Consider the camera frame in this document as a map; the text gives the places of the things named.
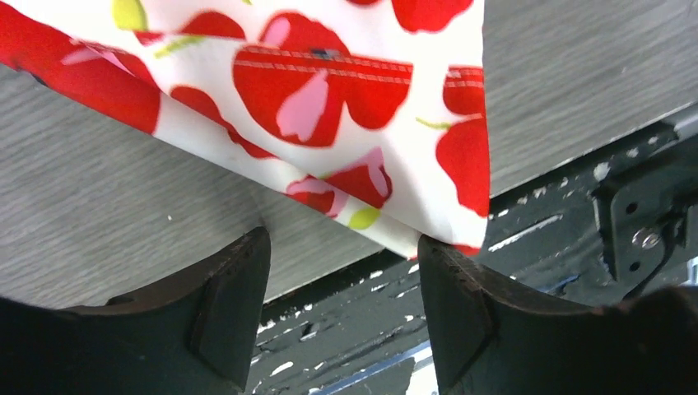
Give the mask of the red poppy print skirt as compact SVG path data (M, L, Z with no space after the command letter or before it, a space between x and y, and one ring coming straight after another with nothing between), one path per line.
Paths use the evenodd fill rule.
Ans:
M481 1L4 1L1 61L406 258L483 245Z

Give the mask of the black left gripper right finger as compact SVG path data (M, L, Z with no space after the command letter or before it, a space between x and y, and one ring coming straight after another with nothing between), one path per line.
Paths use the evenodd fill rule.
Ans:
M442 394L694 394L697 289L590 307L428 236L421 295Z

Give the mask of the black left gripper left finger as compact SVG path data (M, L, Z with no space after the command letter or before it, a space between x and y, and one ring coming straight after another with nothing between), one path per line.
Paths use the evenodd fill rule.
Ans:
M257 227L102 306L1 301L4 394L241 394L271 266Z

